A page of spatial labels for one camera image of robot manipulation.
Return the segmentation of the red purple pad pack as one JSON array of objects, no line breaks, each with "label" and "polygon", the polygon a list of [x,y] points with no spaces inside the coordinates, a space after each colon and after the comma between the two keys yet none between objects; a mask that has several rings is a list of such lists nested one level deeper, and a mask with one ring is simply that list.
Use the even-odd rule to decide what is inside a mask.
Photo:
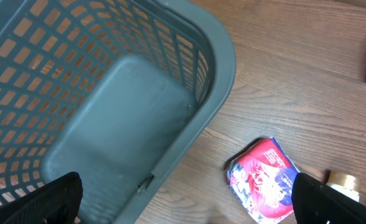
[{"label": "red purple pad pack", "polygon": [[228,188],[259,224],[276,224],[293,213],[297,167],[273,137],[254,143],[224,170]]}]

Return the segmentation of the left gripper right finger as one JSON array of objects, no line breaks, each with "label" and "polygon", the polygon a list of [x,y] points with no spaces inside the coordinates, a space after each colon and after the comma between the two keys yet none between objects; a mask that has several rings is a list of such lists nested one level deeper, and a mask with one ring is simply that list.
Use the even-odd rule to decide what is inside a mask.
[{"label": "left gripper right finger", "polygon": [[298,224],[366,224],[366,206],[300,172],[293,184]]}]

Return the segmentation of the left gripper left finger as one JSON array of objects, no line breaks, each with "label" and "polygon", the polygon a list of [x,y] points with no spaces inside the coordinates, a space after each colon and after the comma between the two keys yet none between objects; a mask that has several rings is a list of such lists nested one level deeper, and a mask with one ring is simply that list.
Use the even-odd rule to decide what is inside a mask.
[{"label": "left gripper left finger", "polygon": [[79,174],[69,172],[0,207],[0,224],[74,224],[82,197]]}]

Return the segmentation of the white tube gold cap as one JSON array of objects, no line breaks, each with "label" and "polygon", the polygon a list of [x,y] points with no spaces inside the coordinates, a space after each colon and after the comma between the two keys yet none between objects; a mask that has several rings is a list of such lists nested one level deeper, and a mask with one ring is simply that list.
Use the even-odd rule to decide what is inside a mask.
[{"label": "white tube gold cap", "polygon": [[360,202],[360,188],[362,181],[349,174],[340,171],[330,171],[327,185],[345,196]]}]

